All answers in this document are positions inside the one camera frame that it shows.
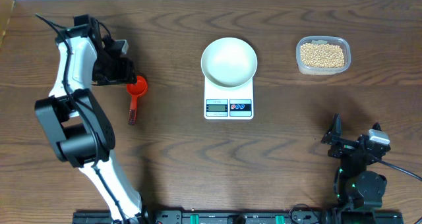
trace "kitchen scale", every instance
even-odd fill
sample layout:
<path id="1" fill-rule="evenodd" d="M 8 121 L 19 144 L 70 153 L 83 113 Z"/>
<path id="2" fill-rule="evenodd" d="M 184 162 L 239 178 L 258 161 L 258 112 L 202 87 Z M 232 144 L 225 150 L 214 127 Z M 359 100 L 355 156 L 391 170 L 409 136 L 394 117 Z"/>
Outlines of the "kitchen scale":
<path id="1" fill-rule="evenodd" d="M 237 38 L 212 42 L 202 54 L 205 119 L 253 118 L 253 76 L 258 60 L 253 48 Z"/>

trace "plastic container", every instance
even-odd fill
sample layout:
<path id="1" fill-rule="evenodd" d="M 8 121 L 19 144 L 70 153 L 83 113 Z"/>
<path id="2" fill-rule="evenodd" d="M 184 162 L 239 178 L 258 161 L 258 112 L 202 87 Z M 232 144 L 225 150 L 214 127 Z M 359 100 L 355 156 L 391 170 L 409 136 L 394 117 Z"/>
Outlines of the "plastic container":
<path id="1" fill-rule="evenodd" d="M 310 67 L 305 65 L 301 60 L 301 45 L 305 43 L 320 43 L 325 44 L 329 43 L 332 45 L 338 45 L 343 51 L 344 54 L 344 67 L 341 68 L 319 68 L 319 67 Z M 299 67 L 299 71 L 303 74 L 310 75 L 334 75 L 344 72 L 350 67 L 351 63 L 351 54 L 350 46 L 344 39 L 333 36 L 307 36 L 299 41 L 296 46 L 296 61 Z"/>

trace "red measuring spoon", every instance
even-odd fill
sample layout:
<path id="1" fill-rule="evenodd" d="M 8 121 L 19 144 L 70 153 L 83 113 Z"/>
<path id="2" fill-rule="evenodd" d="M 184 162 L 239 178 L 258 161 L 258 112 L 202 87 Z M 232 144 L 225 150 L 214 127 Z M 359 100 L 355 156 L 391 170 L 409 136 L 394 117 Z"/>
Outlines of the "red measuring spoon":
<path id="1" fill-rule="evenodd" d="M 129 110 L 129 125 L 134 125 L 136 120 L 136 109 L 138 97 L 143 96 L 148 90 L 148 83 L 141 76 L 136 77 L 136 84 L 127 84 L 126 91 L 132 96 L 131 109 Z"/>

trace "beans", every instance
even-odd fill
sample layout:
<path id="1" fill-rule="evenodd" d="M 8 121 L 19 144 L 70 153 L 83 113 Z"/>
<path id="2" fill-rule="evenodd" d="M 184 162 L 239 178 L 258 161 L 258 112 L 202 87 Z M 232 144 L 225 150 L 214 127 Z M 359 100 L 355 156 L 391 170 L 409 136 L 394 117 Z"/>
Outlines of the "beans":
<path id="1" fill-rule="evenodd" d="M 301 45 L 301 60 L 310 67 L 344 67 L 344 54 L 340 46 L 316 43 Z"/>

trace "table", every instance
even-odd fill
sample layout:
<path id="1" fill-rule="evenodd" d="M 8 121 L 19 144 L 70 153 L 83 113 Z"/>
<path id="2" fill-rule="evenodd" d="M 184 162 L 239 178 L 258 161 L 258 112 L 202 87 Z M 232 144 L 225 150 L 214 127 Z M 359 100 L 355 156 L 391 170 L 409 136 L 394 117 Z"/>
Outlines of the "table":
<path id="1" fill-rule="evenodd" d="M 71 26 L 90 13 L 127 39 L 149 91 L 127 124 L 125 87 L 95 87 L 111 121 L 115 152 L 151 208 L 288 210 L 328 208 L 340 160 L 320 143 L 333 114 L 356 139 L 379 122 L 390 135 L 385 161 L 422 174 L 422 0 L 72 0 L 17 1 L 0 49 L 0 219 L 69 223 L 76 210 L 106 210 L 78 169 L 61 163 L 38 124 L 34 103 L 56 78 L 59 52 L 40 13 Z M 336 76 L 297 69 L 305 36 L 339 36 L 352 64 Z M 258 55 L 251 121 L 203 117 L 204 48 L 222 37 L 249 42 Z M 421 215 L 422 186 L 381 164 L 383 209 L 406 223 Z"/>

